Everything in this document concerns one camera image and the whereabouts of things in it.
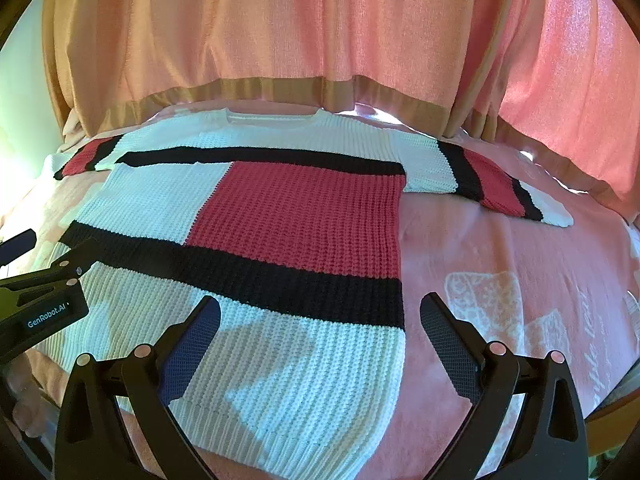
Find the neckline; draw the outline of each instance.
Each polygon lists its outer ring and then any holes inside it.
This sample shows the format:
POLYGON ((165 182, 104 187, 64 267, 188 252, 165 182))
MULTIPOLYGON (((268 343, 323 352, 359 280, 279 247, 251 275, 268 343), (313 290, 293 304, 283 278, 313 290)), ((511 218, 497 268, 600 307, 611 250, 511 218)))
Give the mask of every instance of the neckline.
POLYGON ((222 108, 218 110, 218 113, 220 120, 222 120, 225 126, 242 124, 243 126, 254 126, 257 128, 271 128, 274 126, 297 128, 300 126, 311 126, 326 112, 322 110, 322 108, 318 108, 318 110, 311 115, 245 114, 241 112, 232 112, 229 108, 222 108))

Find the black stripe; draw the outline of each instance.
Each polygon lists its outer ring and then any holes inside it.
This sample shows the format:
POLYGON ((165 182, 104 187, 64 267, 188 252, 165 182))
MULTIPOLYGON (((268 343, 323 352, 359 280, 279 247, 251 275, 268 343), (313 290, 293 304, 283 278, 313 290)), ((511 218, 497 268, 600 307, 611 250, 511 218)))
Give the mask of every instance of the black stripe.
POLYGON ((73 156, 65 163, 65 165, 62 166, 62 168, 60 168, 59 170, 56 171, 56 173, 53 174, 53 178, 55 178, 56 180, 62 180, 64 178, 64 175, 62 175, 62 172, 65 171, 66 165, 70 163, 72 160, 74 160, 74 157, 78 153, 82 153, 82 150, 84 150, 86 147, 87 147, 87 144, 85 144, 82 148, 80 148, 77 152, 75 152, 73 156))
POLYGON ((529 191, 520 185, 520 181, 517 178, 511 177, 511 184, 513 185, 513 192, 516 195, 516 198, 524 208, 524 218, 542 222, 542 211, 533 205, 533 200, 529 191))
POLYGON ((454 193, 475 200, 476 202, 482 202, 484 199, 482 183, 476 170, 474 170, 469 161, 466 160, 465 150, 462 146, 439 140, 438 147, 447 159, 453 172, 453 177, 458 183, 458 188, 454 193))
POLYGON ((120 142, 121 138, 121 135, 117 135, 109 140, 105 140, 100 146, 98 146, 98 148, 95 150, 94 158, 89 161, 89 163, 84 167, 84 170, 95 171, 95 165, 111 154, 111 152, 115 149, 117 143, 120 142))
POLYGON ((212 164, 216 162, 283 162, 298 166, 312 166, 343 173, 404 175, 398 162, 372 160, 341 153, 286 150, 280 148, 191 148, 181 146, 149 152, 128 152, 118 162, 134 168, 152 164, 212 164))
POLYGON ((87 238, 101 246, 100 261, 196 286, 281 314, 404 329, 402 285, 396 278, 362 278, 291 269, 202 247, 132 238, 73 221, 60 241, 87 238))

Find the sweater sleeve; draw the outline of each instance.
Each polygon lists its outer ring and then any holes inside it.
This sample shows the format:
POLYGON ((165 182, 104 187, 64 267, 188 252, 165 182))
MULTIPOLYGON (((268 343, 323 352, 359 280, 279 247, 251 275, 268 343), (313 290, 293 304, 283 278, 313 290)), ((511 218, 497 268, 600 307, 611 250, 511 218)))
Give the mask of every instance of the sweater sleeve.
POLYGON ((122 135, 94 139, 80 148, 69 161, 56 171, 53 178, 62 180, 69 175, 84 173, 85 171, 112 170, 116 161, 114 155, 118 150, 118 143, 122 135))
POLYGON ((399 132, 396 153, 406 172, 407 192, 453 193, 508 216, 568 227, 564 206, 513 178, 492 160, 452 142, 399 132))

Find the curtain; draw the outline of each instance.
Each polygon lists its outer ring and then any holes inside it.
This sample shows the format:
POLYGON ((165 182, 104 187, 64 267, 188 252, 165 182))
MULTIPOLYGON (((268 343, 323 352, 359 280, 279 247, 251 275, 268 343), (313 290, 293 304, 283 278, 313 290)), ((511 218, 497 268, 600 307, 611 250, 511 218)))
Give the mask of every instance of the curtain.
POLYGON ((640 210, 640 48, 611 0, 45 0, 43 32, 58 120, 90 135, 214 98, 362 103, 640 210))

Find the color-block sweater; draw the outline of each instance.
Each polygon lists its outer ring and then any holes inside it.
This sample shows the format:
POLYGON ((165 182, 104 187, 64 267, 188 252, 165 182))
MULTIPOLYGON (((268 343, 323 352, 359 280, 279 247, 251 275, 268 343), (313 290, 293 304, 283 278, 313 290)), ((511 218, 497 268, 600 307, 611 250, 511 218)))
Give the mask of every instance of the color-block sweater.
POLYGON ((52 256, 101 243, 90 314, 39 349, 66 370, 120 357, 213 295, 220 330, 172 412, 196 446, 290 479, 353 478, 393 413, 403 191, 572 223, 477 153, 322 110, 163 120, 92 140, 56 178, 93 170, 113 171, 52 256))

